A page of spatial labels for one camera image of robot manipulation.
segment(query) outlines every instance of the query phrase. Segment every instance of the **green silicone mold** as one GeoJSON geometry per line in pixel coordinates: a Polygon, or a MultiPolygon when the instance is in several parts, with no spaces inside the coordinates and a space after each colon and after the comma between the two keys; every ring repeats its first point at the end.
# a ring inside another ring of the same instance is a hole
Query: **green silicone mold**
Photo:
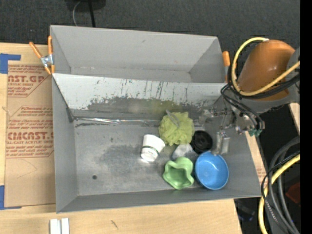
{"type": "Polygon", "coordinates": [[[173,188],[180,190],[193,185],[191,176],[193,163],[186,157],[179,157],[175,161],[169,160],[165,165],[163,179],[173,188]]]}

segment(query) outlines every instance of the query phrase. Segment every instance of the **blue plastic bowl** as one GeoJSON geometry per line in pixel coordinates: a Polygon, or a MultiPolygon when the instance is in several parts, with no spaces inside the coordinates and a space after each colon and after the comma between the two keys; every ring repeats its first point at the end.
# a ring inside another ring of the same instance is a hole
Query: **blue plastic bowl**
{"type": "Polygon", "coordinates": [[[228,182],[229,168],[222,156],[204,152],[196,160],[195,177],[203,187],[219,190],[228,182]]]}

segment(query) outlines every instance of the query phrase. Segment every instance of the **black bottle cap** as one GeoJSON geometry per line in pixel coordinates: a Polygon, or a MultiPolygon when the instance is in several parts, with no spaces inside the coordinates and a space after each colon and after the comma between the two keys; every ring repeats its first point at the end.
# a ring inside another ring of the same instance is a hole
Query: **black bottle cap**
{"type": "Polygon", "coordinates": [[[191,141],[191,147],[196,153],[201,154],[205,151],[209,151],[212,145],[213,139],[207,132],[202,130],[195,131],[191,141]]]}

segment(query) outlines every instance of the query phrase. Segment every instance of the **white plastic cup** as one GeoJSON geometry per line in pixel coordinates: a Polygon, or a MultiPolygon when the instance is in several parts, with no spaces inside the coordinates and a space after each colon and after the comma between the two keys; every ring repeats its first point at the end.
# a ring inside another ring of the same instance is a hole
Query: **white plastic cup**
{"type": "Polygon", "coordinates": [[[141,157],[148,162],[153,162],[165,146],[161,138],[155,135],[144,135],[141,157]]]}

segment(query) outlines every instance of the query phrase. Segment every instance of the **orange object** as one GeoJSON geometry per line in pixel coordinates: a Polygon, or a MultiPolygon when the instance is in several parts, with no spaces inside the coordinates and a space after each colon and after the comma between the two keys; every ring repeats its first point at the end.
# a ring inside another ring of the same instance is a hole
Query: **orange object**
{"type": "Polygon", "coordinates": [[[222,52],[222,57],[223,57],[224,67],[229,67],[230,64],[231,64],[229,52],[228,51],[223,51],[222,52]]]}
{"type": "Polygon", "coordinates": [[[286,196],[296,204],[300,204],[300,182],[292,185],[286,192],[286,196]]]}
{"type": "MultiPolygon", "coordinates": [[[[286,71],[288,62],[294,52],[295,50],[291,46],[279,40],[268,40],[259,43],[249,54],[238,77],[239,88],[245,92],[253,92],[266,86],[286,71]]],[[[288,90],[285,89],[275,95],[259,100],[278,100],[288,94],[288,90]]]]}
{"type": "MultiPolygon", "coordinates": [[[[52,37],[49,36],[48,37],[48,53],[49,55],[53,54],[53,46],[52,46],[52,37]]],[[[55,72],[55,65],[51,64],[51,72],[54,73],[55,72]]]]}
{"type": "Polygon", "coordinates": [[[35,46],[35,44],[34,44],[32,41],[30,41],[30,42],[29,42],[29,45],[30,45],[31,48],[33,49],[35,55],[36,55],[38,58],[41,58],[42,55],[40,54],[40,52],[39,52],[38,48],[35,46]]]}

